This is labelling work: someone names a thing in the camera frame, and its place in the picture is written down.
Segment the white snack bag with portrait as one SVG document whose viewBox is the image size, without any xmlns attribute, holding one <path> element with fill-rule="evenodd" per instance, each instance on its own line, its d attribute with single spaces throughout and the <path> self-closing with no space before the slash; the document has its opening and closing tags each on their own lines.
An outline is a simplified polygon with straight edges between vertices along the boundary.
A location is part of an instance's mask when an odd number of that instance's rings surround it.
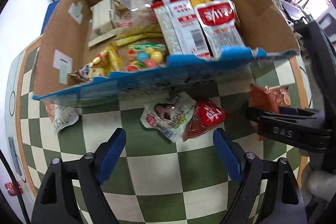
<svg viewBox="0 0 336 224">
<path fill-rule="evenodd" d="M 145 128 L 159 130 L 175 143 L 186 131 L 196 105 L 186 92 L 146 104 L 140 121 Z"/>
</svg>

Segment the blue smartphone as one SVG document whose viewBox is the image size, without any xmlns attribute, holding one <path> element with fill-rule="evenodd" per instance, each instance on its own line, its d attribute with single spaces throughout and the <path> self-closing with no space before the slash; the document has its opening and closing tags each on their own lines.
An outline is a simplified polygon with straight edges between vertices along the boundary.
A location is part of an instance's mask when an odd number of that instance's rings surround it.
<svg viewBox="0 0 336 224">
<path fill-rule="evenodd" d="M 17 154 L 15 152 L 14 139 L 12 137 L 8 137 L 8 143 L 9 143 L 9 149 L 10 149 L 11 158 L 12 158 L 12 161 L 13 161 L 15 171 L 19 176 L 21 176 L 22 171 L 20 169 L 18 157 L 17 157 Z"/>
</svg>

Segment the small red snack bag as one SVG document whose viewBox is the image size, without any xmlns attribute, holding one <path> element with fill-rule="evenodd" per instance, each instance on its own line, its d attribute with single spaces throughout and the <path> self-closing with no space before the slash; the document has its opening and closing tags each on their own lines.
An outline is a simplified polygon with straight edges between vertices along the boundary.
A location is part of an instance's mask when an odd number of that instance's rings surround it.
<svg viewBox="0 0 336 224">
<path fill-rule="evenodd" d="M 189 125 L 182 135 L 182 139 L 183 141 L 187 141 L 202 136 L 216 128 L 227 118 L 228 113 L 212 100 L 198 100 Z"/>
</svg>

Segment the blue cushion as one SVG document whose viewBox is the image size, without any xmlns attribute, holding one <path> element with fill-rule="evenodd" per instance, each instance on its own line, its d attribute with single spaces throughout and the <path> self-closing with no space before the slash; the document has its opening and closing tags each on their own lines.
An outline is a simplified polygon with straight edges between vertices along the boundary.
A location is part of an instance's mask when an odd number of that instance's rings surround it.
<svg viewBox="0 0 336 224">
<path fill-rule="evenodd" d="M 42 30 L 41 30 L 41 35 L 44 34 L 45 28 L 52 16 L 52 13 L 54 12 L 55 7 L 58 5 L 59 1 L 52 2 L 48 5 L 46 13 L 45 13 L 45 18 L 43 20 L 42 24 Z"/>
</svg>

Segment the yellow panda chips bag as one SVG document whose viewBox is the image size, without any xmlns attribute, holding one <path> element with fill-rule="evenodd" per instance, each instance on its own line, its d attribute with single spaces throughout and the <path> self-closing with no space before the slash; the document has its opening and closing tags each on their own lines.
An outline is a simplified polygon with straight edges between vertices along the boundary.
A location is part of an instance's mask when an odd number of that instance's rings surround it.
<svg viewBox="0 0 336 224">
<path fill-rule="evenodd" d="M 120 72 L 123 60 L 113 44 L 108 44 L 96 57 L 71 73 L 77 82 L 88 83 L 95 77 L 108 77 L 111 72 Z"/>
</svg>

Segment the green checkered table mat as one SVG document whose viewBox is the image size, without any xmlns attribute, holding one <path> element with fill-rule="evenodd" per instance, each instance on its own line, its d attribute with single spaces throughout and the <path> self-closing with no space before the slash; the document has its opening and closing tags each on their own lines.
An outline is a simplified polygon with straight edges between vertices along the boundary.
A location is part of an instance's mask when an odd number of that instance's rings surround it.
<svg viewBox="0 0 336 224">
<path fill-rule="evenodd" d="M 238 185 L 221 164 L 208 132 L 188 141 L 169 142 L 159 131 L 141 124 L 149 98 L 116 101 L 80 110 L 78 121 L 55 134 L 44 104 L 33 100 L 33 65 L 37 46 L 32 45 L 15 61 L 17 87 L 14 104 L 18 160 L 27 210 L 31 210 L 51 160 L 70 161 L 94 151 L 118 127 L 124 128 L 124 151 L 102 191 L 121 223 L 218 223 L 227 211 Z M 289 160 L 294 175 L 302 172 L 298 149 L 261 139 L 243 112 L 248 105 L 250 83 L 288 87 L 291 105 L 309 106 L 309 82 L 300 57 L 289 61 L 256 64 L 244 68 L 235 79 L 218 80 L 204 87 L 208 96 L 225 109 L 224 129 L 244 150 L 275 161 Z"/>
</svg>

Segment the brown red snack bag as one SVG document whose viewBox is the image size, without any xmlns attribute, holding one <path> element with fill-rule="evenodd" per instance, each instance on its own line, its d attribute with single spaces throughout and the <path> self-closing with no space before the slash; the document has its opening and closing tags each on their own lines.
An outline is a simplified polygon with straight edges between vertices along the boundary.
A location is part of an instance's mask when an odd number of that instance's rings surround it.
<svg viewBox="0 0 336 224">
<path fill-rule="evenodd" d="M 258 110 L 280 114 L 280 106 L 289 107 L 291 105 L 288 86 L 273 88 L 269 86 L 260 88 L 254 84 L 249 86 L 251 90 L 248 93 L 249 109 L 247 110 L 247 118 L 254 129 L 258 129 L 256 122 Z"/>
</svg>

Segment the red white clear snack packet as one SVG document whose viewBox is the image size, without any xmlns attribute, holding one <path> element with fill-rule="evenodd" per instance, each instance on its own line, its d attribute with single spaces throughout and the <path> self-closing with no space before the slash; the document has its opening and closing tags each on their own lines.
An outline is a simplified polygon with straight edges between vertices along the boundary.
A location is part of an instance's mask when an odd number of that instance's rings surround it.
<svg viewBox="0 0 336 224">
<path fill-rule="evenodd" d="M 212 1 L 194 7 L 197 19 L 216 59 L 221 57 L 223 47 L 245 46 L 236 28 L 234 14 L 227 8 L 226 4 Z"/>
</svg>

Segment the cardboard box with blue front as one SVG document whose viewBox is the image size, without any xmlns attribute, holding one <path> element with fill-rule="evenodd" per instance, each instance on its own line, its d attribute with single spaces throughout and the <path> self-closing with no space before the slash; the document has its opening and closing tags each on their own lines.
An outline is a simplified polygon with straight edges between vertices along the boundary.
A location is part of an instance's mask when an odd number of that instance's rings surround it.
<svg viewBox="0 0 336 224">
<path fill-rule="evenodd" d="M 298 52 L 272 0 L 61 0 L 42 36 L 33 99 L 87 107 Z"/>
</svg>

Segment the yellow beige snack bag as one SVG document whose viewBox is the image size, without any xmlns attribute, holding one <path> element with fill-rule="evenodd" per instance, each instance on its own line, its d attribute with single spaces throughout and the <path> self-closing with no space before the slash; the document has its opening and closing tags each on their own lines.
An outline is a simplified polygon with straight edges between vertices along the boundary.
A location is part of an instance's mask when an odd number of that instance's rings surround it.
<svg viewBox="0 0 336 224">
<path fill-rule="evenodd" d="M 163 37 L 157 17 L 151 8 L 155 0 L 116 0 L 123 8 L 121 33 L 114 42 L 121 47 L 144 38 Z"/>
</svg>

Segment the small cream carton box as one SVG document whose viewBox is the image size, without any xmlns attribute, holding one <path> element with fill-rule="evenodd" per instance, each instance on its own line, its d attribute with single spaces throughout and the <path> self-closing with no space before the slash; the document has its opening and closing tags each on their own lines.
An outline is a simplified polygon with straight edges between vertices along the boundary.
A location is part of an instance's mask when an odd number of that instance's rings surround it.
<svg viewBox="0 0 336 224">
<path fill-rule="evenodd" d="M 113 38 L 121 33 L 123 8 L 116 0 L 102 0 L 91 7 L 91 30 L 88 34 L 88 47 Z"/>
</svg>

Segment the white pizza snack bag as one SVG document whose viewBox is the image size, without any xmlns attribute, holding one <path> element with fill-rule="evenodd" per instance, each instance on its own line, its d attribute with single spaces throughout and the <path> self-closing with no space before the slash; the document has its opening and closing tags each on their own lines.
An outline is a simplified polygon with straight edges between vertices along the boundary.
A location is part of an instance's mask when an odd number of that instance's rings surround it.
<svg viewBox="0 0 336 224">
<path fill-rule="evenodd" d="M 56 135 L 65 127 L 75 124 L 79 119 L 79 115 L 73 107 L 52 103 L 44 103 L 44 105 Z"/>
</svg>

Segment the red white long snack packet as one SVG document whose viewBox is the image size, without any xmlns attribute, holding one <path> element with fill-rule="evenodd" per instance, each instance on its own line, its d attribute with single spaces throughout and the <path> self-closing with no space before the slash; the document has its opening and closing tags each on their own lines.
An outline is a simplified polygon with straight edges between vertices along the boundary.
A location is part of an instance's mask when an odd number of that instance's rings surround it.
<svg viewBox="0 0 336 224">
<path fill-rule="evenodd" d="M 170 55 L 211 58 L 201 25 L 190 0 L 155 2 L 151 9 L 157 18 Z"/>
</svg>

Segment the red soda can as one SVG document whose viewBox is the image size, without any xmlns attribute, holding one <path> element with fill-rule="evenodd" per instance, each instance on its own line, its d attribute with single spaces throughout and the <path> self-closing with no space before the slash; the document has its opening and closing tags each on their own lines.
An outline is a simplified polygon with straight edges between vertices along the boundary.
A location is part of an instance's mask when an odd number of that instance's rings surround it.
<svg viewBox="0 0 336 224">
<path fill-rule="evenodd" d="M 18 189 L 19 189 L 20 193 L 23 193 L 23 189 L 21 188 L 19 182 L 17 182 L 17 186 L 18 186 Z M 5 183 L 5 189 L 7 190 L 8 194 L 10 196 L 16 196 L 17 195 L 17 191 L 16 191 L 16 188 L 15 188 L 13 182 Z"/>
</svg>

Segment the colourful gumball candy bag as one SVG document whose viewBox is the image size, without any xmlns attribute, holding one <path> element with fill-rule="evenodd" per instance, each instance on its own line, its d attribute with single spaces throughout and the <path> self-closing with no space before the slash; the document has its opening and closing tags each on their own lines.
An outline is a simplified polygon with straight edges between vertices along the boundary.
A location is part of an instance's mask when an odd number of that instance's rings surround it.
<svg viewBox="0 0 336 224">
<path fill-rule="evenodd" d="M 162 43 L 128 45 L 126 72 L 153 69 L 165 65 L 167 48 Z"/>
</svg>

